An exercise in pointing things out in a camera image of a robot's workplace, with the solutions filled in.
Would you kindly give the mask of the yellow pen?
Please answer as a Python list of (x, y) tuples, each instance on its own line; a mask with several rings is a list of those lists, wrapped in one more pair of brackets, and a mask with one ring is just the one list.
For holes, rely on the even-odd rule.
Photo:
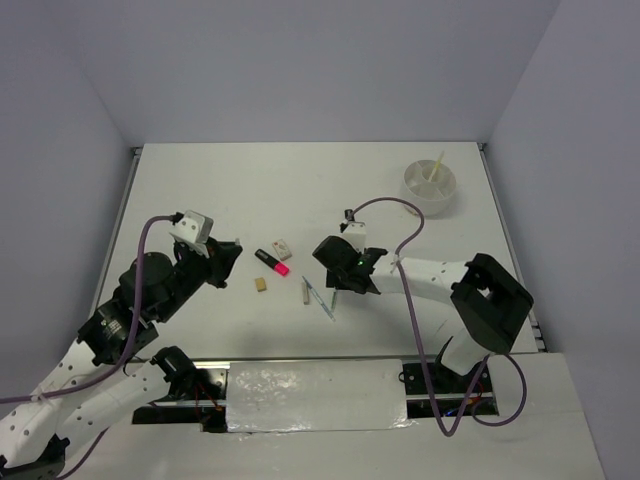
[(442, 151), (441, 151), (441, 153), (440, 153), (440, 155), (438, 156), (438, 158), (437, 158), (437, 160), (436, 160), (435, 164), (433, 165), (433, 168), (432, 168), (432, 170), (431, 170), (431, 173), (430, 173), (430, 175), (429, 175), (429, 177), (428, 177), (428, 181), (429, 181), (430, 183), (433, 183), (433, 182), (434, 182), (435, 177), (436, 177), (436, 175), (437, 175), (437, 173), (438, 173), (438, 171), (439, 171), (439, 169), (440, 169), (440, 166), (441, 166), (442, 160), (444, 159), (444, 156), (445, 156), (445, 150), (442, 150)]

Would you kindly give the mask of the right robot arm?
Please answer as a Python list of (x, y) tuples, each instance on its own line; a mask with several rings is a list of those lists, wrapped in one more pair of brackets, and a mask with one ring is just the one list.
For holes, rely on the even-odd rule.
[(329, 236), (313, 257), (327, 270), (327, 285), (360, 295), (403, 294), (453, 307), (463, 328), (445, 343), (435, 380), (457, 391), (489, 355), (505, 355), (528, 319), (532, 295), (496, 259), (484, 253), (467, 262), (399, 257), (382, 248), (356, 250)]

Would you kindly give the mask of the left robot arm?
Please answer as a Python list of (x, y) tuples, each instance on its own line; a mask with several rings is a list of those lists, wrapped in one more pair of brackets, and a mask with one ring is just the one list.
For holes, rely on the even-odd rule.
[(122, 372), (202, 286), (226, 287), (241, 252), (212, 238), (195, 247), (176, 241), (173, 256), (141, 251), (54, 370), (2, 419), (2, 478), (66, 479), (67, 458), (134, 410), (165, 397), (221, 399), (220, 383), (176, 346), (112, 385), (105, 375)]

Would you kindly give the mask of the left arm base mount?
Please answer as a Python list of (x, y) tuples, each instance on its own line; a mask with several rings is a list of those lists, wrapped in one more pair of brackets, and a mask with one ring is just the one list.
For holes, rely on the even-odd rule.
[(197, 374), (186, 386), (134, 411), (133, 425), (188, 425), (201, 432), (222, 434), (227, 426), (229, 363), (197, 362)]

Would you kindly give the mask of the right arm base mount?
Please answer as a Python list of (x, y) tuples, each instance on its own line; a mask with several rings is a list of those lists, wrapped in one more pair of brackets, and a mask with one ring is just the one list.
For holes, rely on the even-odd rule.
[[(475, 367), (464, 377), (445, 373), (442, 377), (437, 377), (439, 370), (434, 366), (434, 363), (429, 361), (428, 366), (440, 413), (443, 417), (455, 417), (478, 367)], [(433, 418), (434, 411), (429, 400), (422, 366), (417, 357), (401, 360), (398, 380), (404, 385), (408, 418)], [(498, 415), (493, 395), (493, 384), (487, 366), (482, 370), (479, 380), (474, 386), (469, 398), (469, 405), (465, 408), (463, 415), (470, 416), (472, 407), (476, 404), (479, 404), (476, 410), (478, 415)]]

